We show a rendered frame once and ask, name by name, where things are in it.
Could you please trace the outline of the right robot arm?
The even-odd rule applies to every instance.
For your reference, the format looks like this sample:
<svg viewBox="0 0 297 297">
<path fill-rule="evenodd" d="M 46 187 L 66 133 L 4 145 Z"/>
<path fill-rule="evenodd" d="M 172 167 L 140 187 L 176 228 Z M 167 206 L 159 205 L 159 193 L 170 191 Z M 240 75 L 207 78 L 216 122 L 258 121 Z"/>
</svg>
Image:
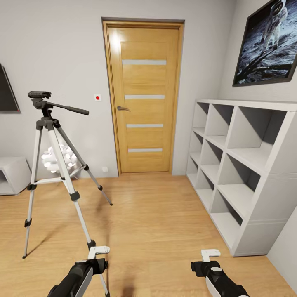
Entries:
<svg viewBox="0 0 297 297">
<path fill-rule="evenodd" d="M 237 285 L 210 257 L 219 257 L 216 249 L 201 250 L 202 261 L 191 262 L 191 269 L 196 276 L 205 277 L 207 287 L 213 297 L 250 297 L 242 285 Z"/>
</svg>

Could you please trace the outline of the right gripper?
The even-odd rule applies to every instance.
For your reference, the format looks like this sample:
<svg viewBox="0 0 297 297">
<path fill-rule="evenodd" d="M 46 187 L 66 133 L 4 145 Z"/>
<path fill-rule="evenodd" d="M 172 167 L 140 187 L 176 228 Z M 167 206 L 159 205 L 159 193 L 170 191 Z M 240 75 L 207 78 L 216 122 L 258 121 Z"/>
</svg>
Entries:
<svg viewBox="0 0 297 297">
<path fill-rule="evenodd" d="M 206 277 L 205 268 L 207 266 L 219 267 L 219 263 L 217 261 L 210 261 L 210 262 L 196 261 L 194 263 L 191 262 L 191 269 L 193 272 L 196 272 L 196 276 L 198 277 Z"/>
</svg>

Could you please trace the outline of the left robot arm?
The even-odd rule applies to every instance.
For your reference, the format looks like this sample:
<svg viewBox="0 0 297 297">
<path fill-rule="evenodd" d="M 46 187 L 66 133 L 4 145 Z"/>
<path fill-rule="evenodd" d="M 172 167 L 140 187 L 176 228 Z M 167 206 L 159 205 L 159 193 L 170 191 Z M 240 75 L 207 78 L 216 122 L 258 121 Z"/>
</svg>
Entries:
<svg viewBox="0 0 297 297">
<path fill-rule="evenodd" d="M 59 285 L 55 285 L 47 297 L 82 297 L 95 274 L 102 274 L 108 268 L 104 258 L 96 259 L 96 255 L 108 254 L 108 246 L 91 247 L 87 260 L 75 262 L 68 275 Z"/>
</svg>

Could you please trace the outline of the camera tripod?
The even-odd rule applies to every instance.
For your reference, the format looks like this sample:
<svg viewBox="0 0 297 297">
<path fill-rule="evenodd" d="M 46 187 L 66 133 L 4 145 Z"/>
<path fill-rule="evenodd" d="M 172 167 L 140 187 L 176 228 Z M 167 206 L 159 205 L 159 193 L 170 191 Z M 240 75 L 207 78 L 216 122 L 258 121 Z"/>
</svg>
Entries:
<svg viewBox="0 0 297 297">
<path fill-rule="evenodd" d="M 98 184 L 95 177 L 90 172 L 88 165 L 85 164 L 85 162 L 80 157 L 79 153 L 77 152 L 77 150 L 75 149 L 75 147 L 73 146 L 71 141 L 69 140 L 68 136 L 65 134 L 65 132 L 61 128 L 61 125 L 60 125 L 59 121 L 57 119 L 52 118 L 52 116 L 51 116 L 52 110 L 48 110 L 48 109 L 50 109 L 50 108 L 53 109 L 53 106 L 56 106 L 56 107 L 64 108 L 64 109 L 67 109 L 69 111 L 73 111 L 73 112 L 76 112 L 76 113 L 81 113 L 81 114 L 84 114 L 84 115 L 89 115 L 89 111 L 79 109 L 79 108 L 70 107 L 70 106 L 63 106 L 63 105 L 48 102 L 48 101 L 45 101 L 45 100 L 42 99 L 42 98 L 45 98 L 45 97 L 47 99 L 49 99 L 51 97 L 51 92 L 30 91 L 28 93 L 28 97 L 33 98 L 33 99 L 31 99 L 31 101 L 33 102 L 33 106 L 36 109 L 41 109 L 42 110 L 43 117 L 41 117 L 41 120 L 36 121 L 36 137 L 35 137 L 35 148 L 34 148 L 34 156 L 33 156 L 32 175 L 31 175 L 31 182 L 27 186 L 27 189 L 30 190 L 31 193 L 30 193 L 30 201 L 29 201 L 29 209 L 28 209 L 28 219 L 26 219 L 25 225 L 24 225 L 25 227 L 27 227 L 26 243 L 25 243 L 25 249 L 24 249 L 24 251 L 25 251 L 24 256 L 22 258 L 25 259 L 26 256 L 27 256 L 28 238 L 29 238 L 30 225 L 31 225 L 31 221 L 32 221 L 31 215 L 32 215 L 33 198 L 34 198 L 35 189 L 37 188 L 38 184 L 53 183 L 53 182 L 63 182 L 65 187 L 67 188 L 68 193 L 69 193 L 72 201 L 74 201 L 74 204 L 76 206 L 76 209 L 77 209 L 77 212 L 78 212 L 78 215 L 79 215 L 79 218 L 80 218 L 84 233 L 85 233 L 86 238 L 87 238 L 88 249 L 90 250 L 91 247 L 96 247 L 96 243 L 95 243 L 94 240 L 90 239 L 90 236 L 89 236 L 89 233 L 88 233 L 88 230 L 87 230 L 87 226 L 85 224 L 85 221 L 83 219 L 80 206 L 78 204 L 78 199 L 80 198 L 80 195 L 79 195 L 78 191 L 75 191 L 75 189 L 73 187 L 73 183 L 71 181 L 71 178 L 74 177 L 74 175 L 77 174 L 78 172 L 80 172 L 81 170 L 83 170 L 83 169 L 86 170 L 88 172 L 88 174 L 91 176 L 91 178 L 93 179 L 93 181 L 98 186 L 98 189 L 103 193 L 105 198 L 108 200 L 110 205 L 112 206 L 113 204 L 110 202 L 110 200 L 107 198 L 104 191 L 102 190 L 103 189 L 102 185 Z M 52 144 L 52 148 L 53 148 L 53 151 L 54 151 L 54 154 L 55 154 L 55 157 L 56 157 L 56 161 L 57 161 L 57 164 L 58 164 L 58 167 L 59 167 L 59 170 L 60 170 L 61 174 L 60 174 L 59 178 L 36 180 L 43 126 L 45 126 L 45 128 L 46 128 L 46 130 L 48 132 L 50 142 Z M 55 128 L 57 128 L 57 130 L 59 131 L 60 135 L 63 137 L 65 142 L 68 144 L 68 147 L 70 147 L 70 149 L 73 151 L 76 158 L 82 164 L 82 166 L 80 166 L 78 169 L 74 170 L 71 173 L 67 169 L 67 166 L 66 166 L 64 157 L 62 155 L 61 148 L 60 148 L 60 144 L 59 144 L 59 142 L 57 140 L 57 137 L 56 137 L 56 134 L 55 134 L 54 126 L 55 126 Z M 104 290 L 105 290 L 105 295 L 106 295 L 106 297 L 110 297 L 110 294 L 109 294 L 109 291 L 107 290 L 103 275 L 102 274 L 99 274 L 99 275 L 100 275 L 101 282 L 102 282 L 102 285 L 103 285 Z"/>
</svg>

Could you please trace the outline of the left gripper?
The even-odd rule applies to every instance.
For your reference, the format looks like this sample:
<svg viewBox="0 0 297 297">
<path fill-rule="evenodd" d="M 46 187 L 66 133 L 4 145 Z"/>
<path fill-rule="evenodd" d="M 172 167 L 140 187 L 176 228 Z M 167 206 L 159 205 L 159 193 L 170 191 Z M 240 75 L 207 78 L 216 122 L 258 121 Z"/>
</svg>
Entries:
<svg viewBox="0 0 297 297">
<path fill-rule="evenodd" d="M 93 275 L 102 274 L 105 271 L 105 269 L 108 268 L 108 261 L 105 261 L 104 258 L 102 258 L 102 259 L 91 259 L 90 261 L 94 264 Z"/>
</svg>

